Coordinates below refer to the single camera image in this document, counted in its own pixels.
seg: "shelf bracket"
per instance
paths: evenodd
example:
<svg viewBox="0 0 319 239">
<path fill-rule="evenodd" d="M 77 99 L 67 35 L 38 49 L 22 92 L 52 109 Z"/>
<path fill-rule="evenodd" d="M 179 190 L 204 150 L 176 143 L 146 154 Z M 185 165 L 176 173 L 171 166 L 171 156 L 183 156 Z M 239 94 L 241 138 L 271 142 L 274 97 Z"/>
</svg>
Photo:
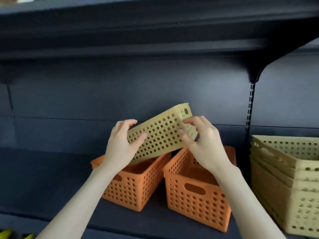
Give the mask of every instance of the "shelf bracket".
<svg viewBox="0 0 319 239">
<path fill-rule="evenodd" d="M 250 82 L 258 82 L 267 65 L 319 37 L 319 18 L 291 20 L 269 37 L 267 48 L 248 56 Z"/>
</svg>

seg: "basket handle hole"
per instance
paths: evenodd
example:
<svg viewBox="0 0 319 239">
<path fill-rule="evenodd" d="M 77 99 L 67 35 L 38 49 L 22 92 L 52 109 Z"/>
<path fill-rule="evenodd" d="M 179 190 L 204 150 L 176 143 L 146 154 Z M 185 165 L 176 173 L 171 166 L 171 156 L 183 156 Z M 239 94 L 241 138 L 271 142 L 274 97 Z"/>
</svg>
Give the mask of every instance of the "basket handle hole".
<svg viewBox="0 0 319 239">
<path fill-rule="evenodd" d="M 184 185 L 184 188 L 190 192 L 193 192 L 193 193 L 196 193 L 196 194 L 199 194 L 199 195 L 205 195 L 206 194 L 206 191 L 199 187 L 199 186 L 196 186 L 196 185 L 191 185 L 189 183 L 186 183 Z"/>
<path fill-rule="evenodd" d="M 115 177 L 113 178 L 114 180 L 121 182 L 122 181 L 122 177 L 120 175 L 115 175 Z"/>
</svg>

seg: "right hand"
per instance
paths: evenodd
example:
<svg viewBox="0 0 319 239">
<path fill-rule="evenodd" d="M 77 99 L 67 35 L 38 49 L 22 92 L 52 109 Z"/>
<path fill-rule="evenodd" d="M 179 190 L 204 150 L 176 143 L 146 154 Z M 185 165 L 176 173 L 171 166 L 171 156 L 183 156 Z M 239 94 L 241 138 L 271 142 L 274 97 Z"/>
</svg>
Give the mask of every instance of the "right hand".
<svg viewBox="0 0 319 239">
<path fill-rule="evenodd" d="M 181 139 L 201 166 L 213 174 L 224 170 L 225 167 L 232 166 L 217 128 L 204 116 L 192 116 L 183 120 L 183 123 L 195 126 L 199 133 L 199 140 L 194 141 L 185 131 L 179 131 Z"/>
</svg>

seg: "left hand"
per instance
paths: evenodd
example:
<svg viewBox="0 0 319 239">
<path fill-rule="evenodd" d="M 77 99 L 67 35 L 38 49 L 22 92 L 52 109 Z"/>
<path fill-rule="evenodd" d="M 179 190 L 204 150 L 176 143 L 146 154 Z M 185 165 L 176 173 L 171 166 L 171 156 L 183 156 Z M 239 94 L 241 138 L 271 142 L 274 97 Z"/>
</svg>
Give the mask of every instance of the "left hand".
<svg viewBox="0 0 319 239">
<path fill-rule="evenodd" d="M 111 167 L 114 175 L 124 169 L 133 159 L 138 148 L 145 141 L 147 134 L 141 134 L 134 143 L 129 144 L 127 141 L 127 131 L 136 124 L 135 119 L 118 121 L 112 129 L 111 136 L 108 140 L 105 158 L 100 167 Z"/>
</svg>

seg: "stack of beige baskets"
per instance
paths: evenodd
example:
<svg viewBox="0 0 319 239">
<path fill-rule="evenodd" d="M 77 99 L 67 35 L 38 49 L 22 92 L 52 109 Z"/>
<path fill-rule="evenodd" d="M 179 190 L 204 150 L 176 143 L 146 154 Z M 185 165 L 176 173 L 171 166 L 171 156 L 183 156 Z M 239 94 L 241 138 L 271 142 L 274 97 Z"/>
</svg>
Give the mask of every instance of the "stack of beige baskets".
<svg viewBox="0 0 319 239">
<path fill-rule="evenodd" d="M 319 237 L 319 138 L 252 136 L 252 189 L 287 233 Z"/>
</svg>

